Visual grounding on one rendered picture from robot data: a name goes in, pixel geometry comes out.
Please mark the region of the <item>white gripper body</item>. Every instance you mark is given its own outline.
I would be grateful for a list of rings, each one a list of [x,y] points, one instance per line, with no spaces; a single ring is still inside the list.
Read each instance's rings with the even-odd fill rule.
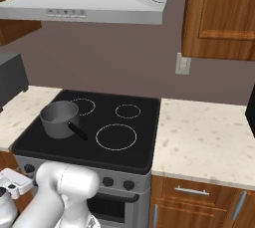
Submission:
[[[33,188],[33,180],[10,168],[0,171],[0,187],[11,195],[24,195]]]

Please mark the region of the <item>stove with black hob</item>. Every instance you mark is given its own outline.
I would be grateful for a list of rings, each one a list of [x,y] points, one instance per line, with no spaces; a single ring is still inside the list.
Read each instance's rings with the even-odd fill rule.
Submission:
[[[98,173],[99,193],[149,197],[160,100],[71,90],[60,91],[55,100],[79,107],[80,128],[88,139],[75,134],[52,139],[37,118],[12,146],[21,169],[25,172],[24,166],[32,164],[35,171],[29,175],[34,175],[45,161],[78,164]],[[105,177],[114,185],[104,186]],[[124,188],[126,180],[134,182],[133,190]]]

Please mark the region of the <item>oven door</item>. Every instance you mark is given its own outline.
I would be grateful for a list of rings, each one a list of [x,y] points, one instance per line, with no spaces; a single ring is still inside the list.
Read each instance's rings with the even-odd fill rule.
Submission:
[[[92,214],[102,228],[147,228],[149,197],[139,194],[135,203],[93,197],[88,200]]]

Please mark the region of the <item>dark grey appliance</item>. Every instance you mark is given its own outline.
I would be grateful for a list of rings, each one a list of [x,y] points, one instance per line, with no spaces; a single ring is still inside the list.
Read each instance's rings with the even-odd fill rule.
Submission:
[[[0,53],[0,113],[3,107],[21,92],[28,90],[29,81],[20,54]]]

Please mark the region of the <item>wooden base cupboard door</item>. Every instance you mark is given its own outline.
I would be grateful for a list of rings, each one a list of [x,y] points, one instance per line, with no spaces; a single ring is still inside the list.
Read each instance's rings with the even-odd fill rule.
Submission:
[[[149,228],[153,204],[158,205],[157,228],[222,228],[227,211],[198,204],[150,199]]]
[[[247,196],[242,210],[236,220],[233,221],[231,220],[231,215],[242,191],[247,191]],[[236,190],[222,228],[255,228],[255,191]]]

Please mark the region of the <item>wooden drawer front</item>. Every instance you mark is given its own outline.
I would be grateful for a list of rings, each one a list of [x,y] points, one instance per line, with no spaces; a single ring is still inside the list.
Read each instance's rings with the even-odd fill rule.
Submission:
[[[174,187],[204,190],[209,192],[209,196],[190,194],[174,190]],[[222,185],[189,181],[183,179],[169,178],[164,179],[162,196],[164,199],[176,200],[191,204],[200,204],[208,207],[227,209],[236,192],[235,188]]]

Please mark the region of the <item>black appliance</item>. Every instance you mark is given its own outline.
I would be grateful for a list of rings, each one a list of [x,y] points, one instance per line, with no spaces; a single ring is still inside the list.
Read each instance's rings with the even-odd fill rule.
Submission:
[[[245,115],[251,130],[255,133],[255,85],[253,87]]]

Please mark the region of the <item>white wall socket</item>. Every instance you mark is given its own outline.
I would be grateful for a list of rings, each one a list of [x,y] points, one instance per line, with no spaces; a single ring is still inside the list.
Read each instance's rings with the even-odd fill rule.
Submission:
[[[191,59],[183,57],[180,53],[176,57],[175,73],[177,75],[188,75],[190,72]]]

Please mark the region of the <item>wooden wall cupboard door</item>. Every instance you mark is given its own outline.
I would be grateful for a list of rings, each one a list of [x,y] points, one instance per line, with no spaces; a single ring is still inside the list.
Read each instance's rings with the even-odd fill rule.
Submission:
[[[185,0],[181,53],[255,62],[255,0]]]

